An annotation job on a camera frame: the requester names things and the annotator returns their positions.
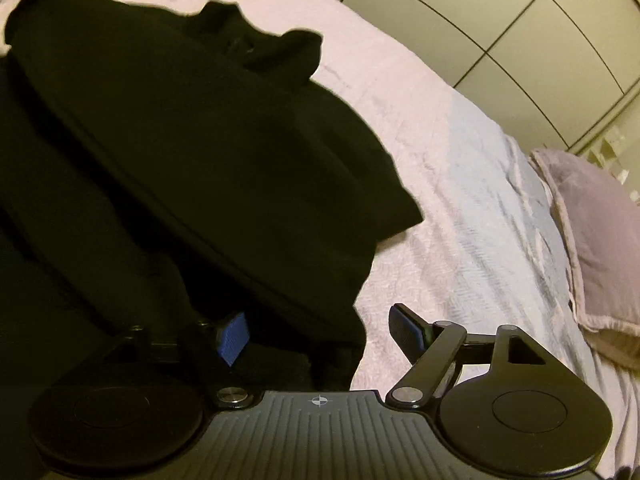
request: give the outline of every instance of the crosshair logo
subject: crosshair logo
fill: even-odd
[[[318,406],[318,408],[320,408],[321,406],[324,406],[326,403],[331,401],[326,397],[323,397],[322,395],[318,395],[317,397],[311,399],[309,402],[314,403],[316,406]]]

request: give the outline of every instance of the black garment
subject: black garment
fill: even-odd
[[[321,38],[219,2],[112,0],[23,0],[5,37],[1,206],[84,314],[170,338],[244,310],[274,352],[251,382],[347,389],[376,243],[421,215],[365,123],[309,81]]]
[[[0,114],[6,109],[2,86]],[[16,233],[6,227],[0,218],[0,478],[37,480],[46,470],[29,437],[28,410],[108,336],[76,310],[69,291],[18,250]]]

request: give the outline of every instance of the wrinkled sheet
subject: wrinkled sheet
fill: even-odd
[[[0,0],[2,22],[18,0]],[[207,0],[121,0],[197,12]],[[381,244],[356,302],[367,329],[352,389],[382,396],[409,364],[388,333],[402,302],[471,333],[516,324],[601,395],[614,431],[598,472],[638,466],[639,382],[586,345],[570,310],[568,259],[543,184],[511,137],[397,41],[336,0],[238,2],[256,27],[321,32],[314,80],[348,102],[393,156],[425,221]],[[6,50],[0,44],[0,54]],[[465,367],[461,380],[487,367]]]

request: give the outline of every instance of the pink pillow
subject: pink pillow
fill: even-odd
[[[571,153],[540,149],[531,157],[553,195],[584,338],[640,370],[640,208],[615,178]]]

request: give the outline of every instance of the screw head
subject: screw head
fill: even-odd
[[[222,402],[227,402],[229,404],[238,404],[246,398],[249,394],[243,388],[238,388],[236,386],[230,386],[228,388],[222,388],[218,391],[218,398]]]
[[[418,388],[404,386],[402,388],[396,388],[395,390],[393,390],[391,396],[398,402],[413,404],[414,402],[418,402],[422,398],[422,392]]]

